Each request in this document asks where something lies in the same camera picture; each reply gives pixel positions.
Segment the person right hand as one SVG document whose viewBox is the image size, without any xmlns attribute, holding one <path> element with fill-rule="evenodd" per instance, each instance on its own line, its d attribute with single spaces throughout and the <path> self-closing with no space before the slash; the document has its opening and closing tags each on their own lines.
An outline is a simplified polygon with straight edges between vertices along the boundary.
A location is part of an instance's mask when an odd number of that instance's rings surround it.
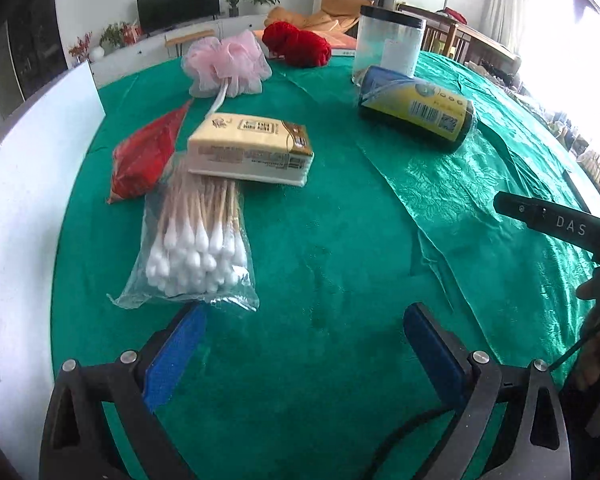
<svg viewBox="0 0 600 480">
<path fill-rule="evenodd" d="M 576 382 L 581 391 L 594 385 L 600 378 L 600 268 L 592 278 L 576 289 L 578 299 L 594 301 L 594 307 L 588 311 L 581 330 L 581 336 L 592 334 L 579 352 L 576 364 Z"/>
</svg>

